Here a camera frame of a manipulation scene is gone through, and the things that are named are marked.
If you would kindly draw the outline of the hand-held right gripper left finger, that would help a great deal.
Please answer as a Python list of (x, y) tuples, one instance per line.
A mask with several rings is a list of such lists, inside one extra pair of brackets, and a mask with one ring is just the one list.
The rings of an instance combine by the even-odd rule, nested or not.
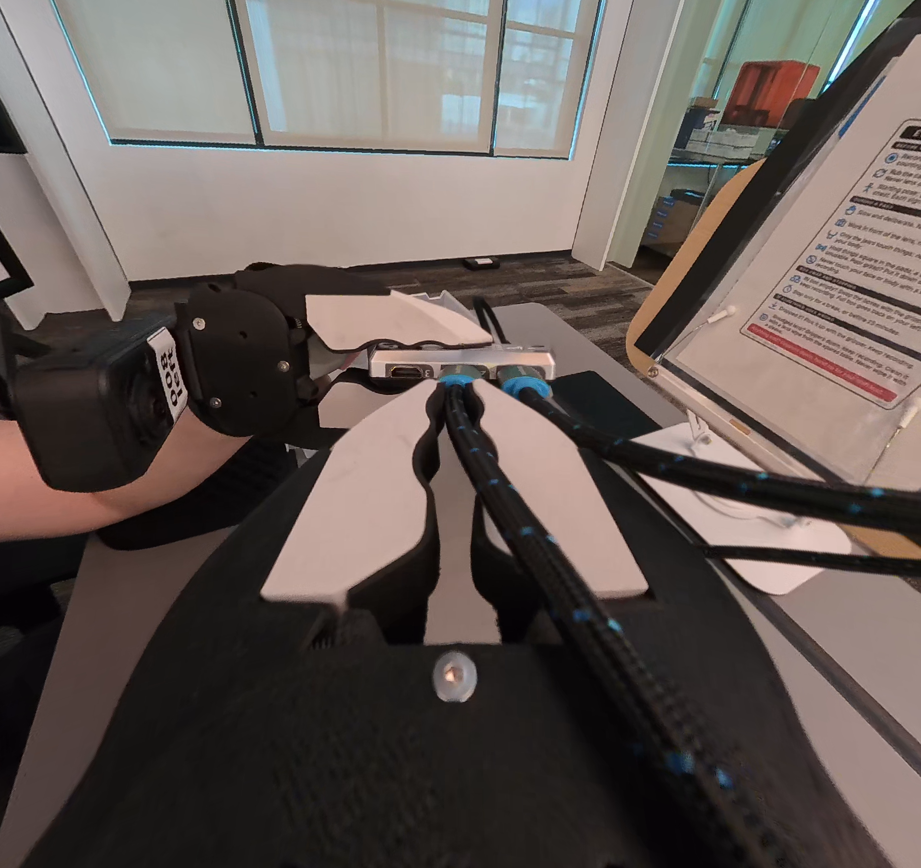
[(422, 381), (331, 449), (260, 597), (374, 615), (388, 642), (421, 644), (440, 574), (431, 479), (443, 388)]

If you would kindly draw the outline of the person's left forearm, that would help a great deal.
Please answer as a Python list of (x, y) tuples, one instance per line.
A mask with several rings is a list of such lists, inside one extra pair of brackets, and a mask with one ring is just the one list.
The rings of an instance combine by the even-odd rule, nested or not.
[(115, 489), (71, 493), (41, 478), (15, 421), (1, 422), (1, 538), (3, 542), (83, 535), (182, 498), (244, 452), (235, 465), (266, 484), (270, 472), (296, 469), (295, 454), (282, 443), (234, 438), (185, 410), (151, 466), (134, 482)]

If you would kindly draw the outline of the shelf with boxes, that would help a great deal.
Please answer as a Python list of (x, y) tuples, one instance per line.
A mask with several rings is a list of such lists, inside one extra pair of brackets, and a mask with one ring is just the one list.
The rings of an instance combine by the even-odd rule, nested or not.
[(679, 129), (641, 245), (673, 256), (732, 177), (766, 157), (772, 127), (722, 122), (722, 113), (692, 105)]

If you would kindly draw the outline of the silver black hdmi switch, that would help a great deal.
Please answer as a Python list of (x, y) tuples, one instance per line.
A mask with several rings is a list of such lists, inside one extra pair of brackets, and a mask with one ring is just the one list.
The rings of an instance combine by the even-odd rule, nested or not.
[(541, 377), (546, 381), (557, 378), (555, 356), (544, 345), (489, 345), (448, 348), (426, 344), (417, 347), (378, 344), (368, 351), (368, 371), (372, 378), (403, 381), (439, 380), (459, 375), (464, 368), (473, 376), (492, 381), (504, 381), (520, 374)]

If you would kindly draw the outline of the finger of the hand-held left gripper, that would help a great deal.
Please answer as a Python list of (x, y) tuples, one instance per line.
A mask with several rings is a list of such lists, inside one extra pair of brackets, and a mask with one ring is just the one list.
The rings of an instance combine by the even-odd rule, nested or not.
[(416, 385), (416, 381), (335, 379), (319, 399), (318, 427), (321, 431), (351, 429)]
[(491, 345), (493, 338), (467, 312), (396, 290), (384, 295), (307, 295), (306, 320), (332, 352), (357, 352), (379, 342), (403, 348)]

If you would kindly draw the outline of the framed instruction sheet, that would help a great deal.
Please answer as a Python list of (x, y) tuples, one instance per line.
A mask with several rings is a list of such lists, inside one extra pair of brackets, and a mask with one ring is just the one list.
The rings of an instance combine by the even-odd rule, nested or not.
[(639, 339), (826, 481), (919, 490), (919, 0), (785, 137)]

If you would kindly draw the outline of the dark desk mat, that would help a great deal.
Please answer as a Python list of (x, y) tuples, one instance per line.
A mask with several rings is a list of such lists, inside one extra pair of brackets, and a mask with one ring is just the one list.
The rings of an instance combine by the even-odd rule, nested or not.
[(552, 390), (555, 401), (575, 423), (614, 438), (635, 439), (662, 428), (593, 370), (561, 376)]

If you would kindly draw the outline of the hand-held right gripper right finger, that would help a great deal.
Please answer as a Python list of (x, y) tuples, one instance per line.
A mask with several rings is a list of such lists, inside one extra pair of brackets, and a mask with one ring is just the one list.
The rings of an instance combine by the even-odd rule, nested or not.
[[(578, 448), (554, 424), (493, 386), (473, 386), (471, 412), (500, 467), (603, 602), (649, 600), (653, 593)], [(542, 603), (497, 523), (476, 498), (471, 572), (496, 612), (502, 643), (526, 639)]]

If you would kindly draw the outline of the large paned window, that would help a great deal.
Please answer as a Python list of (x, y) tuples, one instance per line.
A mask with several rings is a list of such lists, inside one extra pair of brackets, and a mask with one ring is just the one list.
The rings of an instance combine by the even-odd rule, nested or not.
[(606, 0), (52, 0), (115, 145), (567, 159)]

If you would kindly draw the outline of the black mesh wrist rest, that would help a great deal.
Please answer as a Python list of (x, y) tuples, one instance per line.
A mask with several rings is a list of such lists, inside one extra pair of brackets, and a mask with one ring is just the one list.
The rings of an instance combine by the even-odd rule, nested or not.
[(250, 440), (210, 477), (182, 497), (101, 528), (115, 550), (163, 547), (240, 524), (297, 469), (303, 450)]

